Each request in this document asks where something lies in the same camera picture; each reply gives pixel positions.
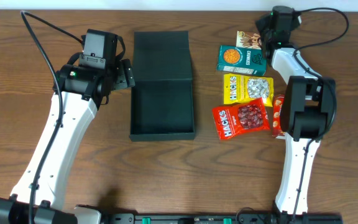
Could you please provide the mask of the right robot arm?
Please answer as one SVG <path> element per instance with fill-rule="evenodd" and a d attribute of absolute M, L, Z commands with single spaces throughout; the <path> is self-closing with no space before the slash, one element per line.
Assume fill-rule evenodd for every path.
<path fill-rule="evenodd" d="M 285 133 L 285 163 L 275 206 L 292 222 L 308 211 L 307 194 L 314 156 L 336 115 L 335 81 L 315 72 L 290 42 L 301 13 L 275 6 L 256 21 L 262 54 L 285 83 L 280 127 Z"/>

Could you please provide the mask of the red Hacks candy bag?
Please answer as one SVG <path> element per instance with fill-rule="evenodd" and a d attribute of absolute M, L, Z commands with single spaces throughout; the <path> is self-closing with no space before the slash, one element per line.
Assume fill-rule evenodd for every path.
<path fill-rule="evenodd" d="M 248 103 L 218 106 L 212 109 L 212 113 L 220 140 L 270 129 L 267 111 L 261 98 Z"/>

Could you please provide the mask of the teal cookie box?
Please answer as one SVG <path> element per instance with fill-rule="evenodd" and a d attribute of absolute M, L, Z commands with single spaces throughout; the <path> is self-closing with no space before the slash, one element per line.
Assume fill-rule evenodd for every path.
<path fill-rule="evenodd" d="M 216 70 L 262 77 L 267 61 L 260 49 L 240 48 L 221 45 Z"/>

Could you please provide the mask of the brown Pocky snack box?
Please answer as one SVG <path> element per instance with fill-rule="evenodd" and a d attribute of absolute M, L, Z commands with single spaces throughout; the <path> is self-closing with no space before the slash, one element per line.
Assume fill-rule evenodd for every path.
<path fill-rule="evenodd" d="M 238 30 L 236 35 L 236 47 L 261 50 L 260 35 L 255 32 Z"/>

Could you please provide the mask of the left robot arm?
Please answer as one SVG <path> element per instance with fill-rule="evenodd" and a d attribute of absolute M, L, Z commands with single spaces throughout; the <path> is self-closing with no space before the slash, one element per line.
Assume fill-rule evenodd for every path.
<path fill-rule="evenodd" d="M 67 180 L 80 143 L 111 91 L 135 85 L 131 62 L 80 54 L 58 72 L 48 120 L 34 154 L 9 198 L 0 197 L 0 223 L 109 223 L 99 209 L 63 211 Z"/>

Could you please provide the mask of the black gift box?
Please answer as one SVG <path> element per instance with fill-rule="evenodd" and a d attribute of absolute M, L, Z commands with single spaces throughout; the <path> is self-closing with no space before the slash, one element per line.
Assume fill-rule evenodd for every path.
<path fill-rule="evenodd" d="M 187 31 L 135 32 L 129 138 L 195 138 L 193 73 Z"/>

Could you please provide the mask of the yellow Hacks candy bag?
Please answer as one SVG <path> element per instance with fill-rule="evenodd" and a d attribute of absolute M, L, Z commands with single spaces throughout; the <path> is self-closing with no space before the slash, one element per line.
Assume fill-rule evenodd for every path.
<path fill-rule="evenodd" d="M 248 103 L 261 98 L 265 106 L 273 106 L 273 78 L 224 74 L 223 102 L 225 105 Z"/>

